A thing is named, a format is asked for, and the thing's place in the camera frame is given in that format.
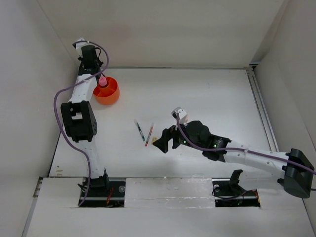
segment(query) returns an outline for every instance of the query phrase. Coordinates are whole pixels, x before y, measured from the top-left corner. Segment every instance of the white table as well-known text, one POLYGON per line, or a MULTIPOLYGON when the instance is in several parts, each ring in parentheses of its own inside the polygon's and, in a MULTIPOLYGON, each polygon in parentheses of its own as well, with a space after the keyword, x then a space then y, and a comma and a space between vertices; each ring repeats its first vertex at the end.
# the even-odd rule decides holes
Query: white table
MULTIPOLYGON (((218 178, 230 177, 239 168, 252 170, 210 161, 184 146, 167 154, 145 147, 133 120, 139 121, 145 136, 155 122, 152 137, 160 137, 175 123, 170 113, 177 106, 214 134, 269 149, 245 70, 117 69, 107 75, 119 83, 119 100, 112 106, 94 99, 91 104, 98 122, 98 151, 110 177, 218 178)), ((137 207, 134 202, 135 208, 78 208, 77 183, 82 178, 76 177, 86 175, 84 157, 60 138, 27 237, 314 236, 302 200, 284 191, 259 190, 261 208, 215 208, 212 200, 200 208, 160 203, 153 208, 152 202, 137 207)))
MULTIPOLYGON (((110 177, 230 177, 236 164, 212 162, 200 151, 181 146, 167 154, 145 147, 137 119, 147 138, 175 124, 171 112, 186 109, 189 120, 200 120, 210 132, 260 149, 269 149, 245 70, 117 69, 108 76, 118 81, 120 98, 112 106, 91 100, 98 122, 95 136, 100 160, 110 177)), ((85 157, 60 138, 50 177, 87 175, 85 157)))

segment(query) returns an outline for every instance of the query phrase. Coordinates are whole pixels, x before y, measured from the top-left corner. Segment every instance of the black mount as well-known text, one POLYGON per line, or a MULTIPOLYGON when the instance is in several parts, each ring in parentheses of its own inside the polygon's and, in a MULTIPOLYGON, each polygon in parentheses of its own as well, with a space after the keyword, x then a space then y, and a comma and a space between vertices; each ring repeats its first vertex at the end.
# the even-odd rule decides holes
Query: black mount
POLYGON ((240 174, 243 172, 242 169, 234 170, 229 181, 220 181, 218 187, 214 189, 215 192, 220 191, 226 196, 238 196, 245 190, 238 185, 240 174))
POLYGON ((67 136, 74 142, 84 140, 91 142, 93 136, 97 134, 98 127, 90 103, 88 101, 62 103, 60 109, 67 136), (73 118, 77 115, 81 115, 82 118, 73 118))
MULTIPOLYGON (((83 184, 78 184, 81 190, 84 190, 88 184, 88 178, 85 179, 83 184)), ((111 184, 106 170, 104 169, 104 175, 97 179, 90 180, 89 197, 107 197, 111 184)))
MULTIPOLYGON (((81 76, 83 74, 96 74, 100 71, 103 62, 97 56, 96 49, 100 50, 100 48, 96 48, 94 45, 86 45, 81 47, 82 57, 79 57, 78 60, 81 61, 79 66, 78 75, 81 76)), ((100 75, 96 76, 97 82, 99 82, 100 75)))
MULTIPOLYGON (((104 189, 102 185, 100 185, 98 189, 96 188, 98 184, 92 184, 88 191, 87 199, 80 207, 124 207, 126 179, 113 178, 110 180, 107 179, 106 182, 108 183, 107 189, 104 189)), ((79 185, 82 190, 79 203, 81 203, 84 198, 87 179, 83 185, 79 185)))
MULTIPOLYGON (((300 150, 291 149, 291 152, 286 153, 286 155, 288 156, 288 160, 315 170, 300 150)), ((284 190, 298 198, 309 198, 311 195, 313 174, 289 163, 283 166, 282 169, 285 171, 284 179, 278 179, 277 182, 283 186, 284 190)))

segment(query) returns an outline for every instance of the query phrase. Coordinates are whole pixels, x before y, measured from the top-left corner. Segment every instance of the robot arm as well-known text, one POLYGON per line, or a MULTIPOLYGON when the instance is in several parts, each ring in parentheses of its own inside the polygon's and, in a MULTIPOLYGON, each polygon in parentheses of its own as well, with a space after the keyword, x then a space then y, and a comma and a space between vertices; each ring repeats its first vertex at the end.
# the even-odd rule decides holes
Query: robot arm
POLYGON ((101 164, 95 144, 94 136, 97 134, 97 122, 94 117, 90 100, 93 90, 97 86, 100 76, 85 80, 100 71, 102 62, 96 54, 96 48, 87 42, 74 45, 81 61, 76 83, 84 81, 76 86, 68 103, 61 105, 61 113, 65 131, 71 137, 76 146, 85 151, 90 159, 91 184, 93 192, 103 192, 109 189, 109 178, 105 167, 101 164))
POLYGON ((229 181, 230 186, 234 189, 283 188, 293 196, 309 198, 313 174, 292 164, 267 158, 268 156, 275 156, 291 160, 314 170, 314 167, 300 150, 292 149, 290 153, 283 153, 252 149, 248 145, 239 144, 229 138, 211 134, 208 127, 200 121, 186 124, 187 112, 180 107, 172 112, 172 116, 178 119, 182 131, 177 125, 174 125, 162 132, 162 137, 156 140, 153 145, 164 153, 168 152, 168 141, 172 139, 173 149, 185 145, 202 150, 203 156, 210 160, 244 164, 260 170, 253 172, 235 170, 229 181))

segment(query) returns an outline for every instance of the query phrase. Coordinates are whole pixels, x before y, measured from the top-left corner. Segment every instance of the orange bowl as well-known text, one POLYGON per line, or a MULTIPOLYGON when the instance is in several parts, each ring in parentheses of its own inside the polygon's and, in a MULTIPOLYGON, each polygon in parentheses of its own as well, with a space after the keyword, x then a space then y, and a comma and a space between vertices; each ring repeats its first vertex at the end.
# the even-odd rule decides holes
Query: orange bowl
POLYGON ((99 84, 93 90, 95 99, 102 105, 112 105, 119 98, 119 85, 118 82, 112 78, 107 77, 108 85, 101 87, 99 84))

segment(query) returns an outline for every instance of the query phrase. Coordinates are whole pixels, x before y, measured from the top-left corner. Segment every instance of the pen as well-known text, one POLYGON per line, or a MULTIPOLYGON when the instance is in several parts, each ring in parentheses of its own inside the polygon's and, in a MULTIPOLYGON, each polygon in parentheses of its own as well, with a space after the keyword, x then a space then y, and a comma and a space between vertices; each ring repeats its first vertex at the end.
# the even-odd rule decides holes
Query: pen
POLYGON ((150 139, 150 136, 152 134, 152 131, 153 131, 153 128, 154 128, 154 123, 152 123, 151 127, 150 127, 150 131, 149 131, 149 134, 148 134, 148 137, 147 137, 147 140, 146 140, 146 143, 145 143, 145 147, 148 145, 148 142, 149 142, 149 139, 150 139))
POLYGON ((134 119, 134 122, 135 122, 135 124, 136 124, 136 126, 137 126, 137 128, 138 128, 138 130, 139 130, 140 135, 141 135, 141 136, 142 136, 142 138, 143 138, 143 141, 145 141, 145 137, 144 137, 144 135, 143 135, 142 130, 140 129, 140 126, 139 126, 139 124, 138 124, 137 120, 136 120, 136 119, 134 119))

